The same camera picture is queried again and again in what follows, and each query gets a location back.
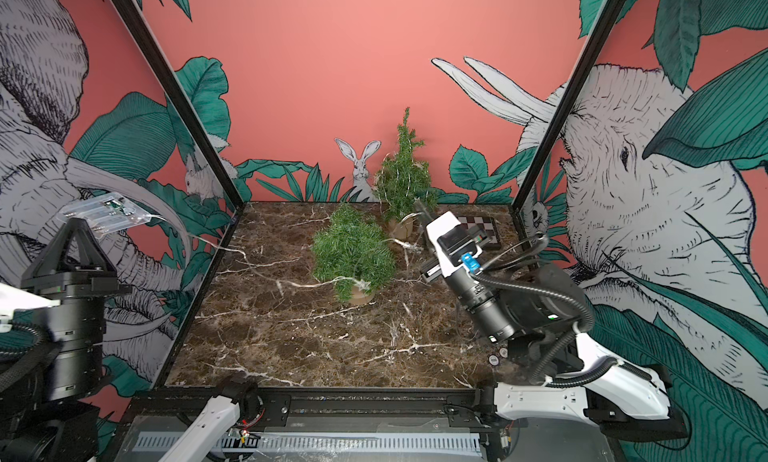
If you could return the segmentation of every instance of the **small potted tree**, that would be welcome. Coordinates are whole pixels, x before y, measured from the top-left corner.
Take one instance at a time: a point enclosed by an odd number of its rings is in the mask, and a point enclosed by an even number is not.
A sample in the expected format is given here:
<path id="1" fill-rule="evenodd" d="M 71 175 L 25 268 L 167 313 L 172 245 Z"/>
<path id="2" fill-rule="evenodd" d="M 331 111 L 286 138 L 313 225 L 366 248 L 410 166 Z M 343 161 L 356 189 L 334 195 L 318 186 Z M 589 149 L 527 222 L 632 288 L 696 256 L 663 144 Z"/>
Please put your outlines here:
<path id="1" fill-rule="evenodd" d="M 397 143 L 399 149 L 394 156 L 387 155 L 381 169 L 374 178 L 374 193 L 382 202 L 388 204 L 384 213 L 389 231 L 394 238 L 408 238 L 413 232 L 413 218 L 402 221 L 413 212 L 413 202 L 420 198 L 430 209 L 437 206 L 437 196 L 430 192 L 432 177 L 429 175 L 429 163 L 413 158 L 413 151 L 424 145 L 424 140 L 416 140 L 416 130 L 408 127 L 410 108 L 397 125 Z"/>
<path id="2" fill-rule="evenodd" d="M 312 252 L 315 278 L 321 282 L 339 279 L 336 294 L 342 302 L 368 303 L 395 275 L 395 258 L 384 230 L 347 204 L 333 212 L 328 228 L 315 234 Z"/>

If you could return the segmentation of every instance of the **blue clip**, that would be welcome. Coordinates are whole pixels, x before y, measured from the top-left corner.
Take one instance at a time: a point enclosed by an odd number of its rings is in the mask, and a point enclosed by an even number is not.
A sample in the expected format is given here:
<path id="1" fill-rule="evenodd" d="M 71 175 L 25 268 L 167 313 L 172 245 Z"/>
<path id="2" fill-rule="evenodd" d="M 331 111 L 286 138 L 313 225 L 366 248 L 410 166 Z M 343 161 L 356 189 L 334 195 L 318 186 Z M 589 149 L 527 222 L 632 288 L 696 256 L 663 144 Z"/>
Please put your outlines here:
<path id="1" fill-rule="evenodd" d="M 478 261 L 476 261 L 469 252 L 462 255 L 462 262 L 464 262 L 466 268 L 473 274 L 476 274 L 478 270 L 480 270 L 480 264 L 478 264 Z"/>

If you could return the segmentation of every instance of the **checkerboard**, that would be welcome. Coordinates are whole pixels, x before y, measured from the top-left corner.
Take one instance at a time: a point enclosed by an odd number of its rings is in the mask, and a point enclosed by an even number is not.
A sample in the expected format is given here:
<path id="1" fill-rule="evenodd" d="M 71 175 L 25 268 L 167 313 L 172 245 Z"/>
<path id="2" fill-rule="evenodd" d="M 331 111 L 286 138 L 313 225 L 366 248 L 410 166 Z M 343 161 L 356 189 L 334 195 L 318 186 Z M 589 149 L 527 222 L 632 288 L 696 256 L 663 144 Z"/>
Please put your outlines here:
<path id="1" fill-rule="evenodd" d="M 483 247 L 484 250 L 499 250 L 502 248 L 502 239 L 498 235 L 496 220 L 493 217 L 480 217 L 476 215 L 456 215 L 456 218 L 469 229 L 473 225 L 479 225 L 488 234 L 488 243 Z"/>

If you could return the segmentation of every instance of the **plant pot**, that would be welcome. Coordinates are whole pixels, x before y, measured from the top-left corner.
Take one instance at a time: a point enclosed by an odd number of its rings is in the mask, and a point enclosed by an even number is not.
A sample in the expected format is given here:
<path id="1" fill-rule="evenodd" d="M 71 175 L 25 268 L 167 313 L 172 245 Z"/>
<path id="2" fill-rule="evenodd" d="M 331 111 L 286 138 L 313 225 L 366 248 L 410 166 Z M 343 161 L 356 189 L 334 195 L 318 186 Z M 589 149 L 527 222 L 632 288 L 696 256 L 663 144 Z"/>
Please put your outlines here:
<path id="1" fill-rule="evenodd" d="M 392 236 L 392 238 L 405 240 L 413 233 L 413 219 L 409 218 L 405 221 L 405 223 L 402 224 L 392 219 L 387 224 L 387 227 L 389 228 L 389 234 Z"/>
<path id="2" fill-rule="evenodd" d="M 357 285 L 352 286 L 352 298 L 350 299 L 351 305 L 365 305 L 376 295 L 375 291 L 371 291 L 370 294 L 366 294 L 360 290 Z"/>

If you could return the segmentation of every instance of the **elephant eye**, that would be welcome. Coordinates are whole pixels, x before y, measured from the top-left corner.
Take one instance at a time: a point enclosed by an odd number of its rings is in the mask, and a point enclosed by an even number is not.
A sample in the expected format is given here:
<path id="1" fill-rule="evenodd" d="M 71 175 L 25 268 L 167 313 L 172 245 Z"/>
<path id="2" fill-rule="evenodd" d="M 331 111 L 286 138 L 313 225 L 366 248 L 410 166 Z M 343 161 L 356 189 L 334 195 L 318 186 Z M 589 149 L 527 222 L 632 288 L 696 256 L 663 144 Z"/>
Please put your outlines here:
<path id="1" fill-rule="evenodd" d="M 627 147 L 621 149 L 621 155 L 619 155 L 619 158 L 621 158 L 621 163 L 624 164 L 624 169 L 629 171 L 629 169 L 627 169 L 627 161 L 629 160 L 629 149 L 627 149 Z"/>

